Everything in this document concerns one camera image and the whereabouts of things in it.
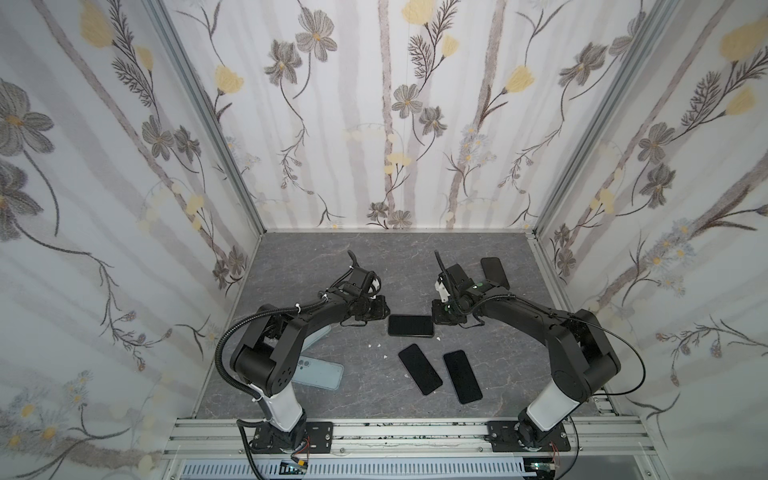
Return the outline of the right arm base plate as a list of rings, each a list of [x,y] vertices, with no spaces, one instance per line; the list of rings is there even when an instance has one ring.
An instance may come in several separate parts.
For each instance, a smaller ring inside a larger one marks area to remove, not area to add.
[[[485,439],[495,453],[500,452],[570,452],[570,441],[562,424],[549,431],[530,422],[488,421]]]

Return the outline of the black phone case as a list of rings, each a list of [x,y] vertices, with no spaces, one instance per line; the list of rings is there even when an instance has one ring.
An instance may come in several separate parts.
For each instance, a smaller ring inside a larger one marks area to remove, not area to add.
[[[431,338],[434,323],[429,315],[393,314],[388,318],[387,334],[391,337]]]
[[[498,257],[483,257],[480,260],[480,265],[487,280],[495,282],[505,289],[510,288],[508,277]]]

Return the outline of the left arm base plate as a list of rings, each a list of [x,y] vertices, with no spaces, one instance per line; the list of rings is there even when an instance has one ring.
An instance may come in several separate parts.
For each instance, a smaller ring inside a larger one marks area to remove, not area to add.
[[[254,433],[246,438],[254,454],[328,454],[332,446],[333,427],[332,422],[299,422],[293,430],[282,431],[270,423],[260,422]]]

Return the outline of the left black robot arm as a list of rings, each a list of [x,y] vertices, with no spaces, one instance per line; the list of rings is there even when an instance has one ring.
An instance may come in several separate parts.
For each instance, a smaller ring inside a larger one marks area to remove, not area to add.
[[[255,399],[265,416],[259,422],[238,422],[239,429],[254,430],[256,438],[245,440],[248,453],[260,442],[280,450],[304,446],[307,414],[292,380],[305,340],[349,319],[362,325],[385,319],[390,309],[380,291],[380,277],[354,264],[317,300],[285,308],[264,305],[222,335],[214,353],[217,373]]]

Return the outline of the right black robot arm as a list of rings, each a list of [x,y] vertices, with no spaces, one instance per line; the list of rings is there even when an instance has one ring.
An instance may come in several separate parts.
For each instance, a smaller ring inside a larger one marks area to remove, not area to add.
[[[621,370],[618,356],[594,314],[549,308],[490,280],[474,281],[454,264],[442,267],[435,289],[450,320],[469,315],[500,321],[547,348],[551,380],[518,415],[516,442],[539,449],[562,421]]]

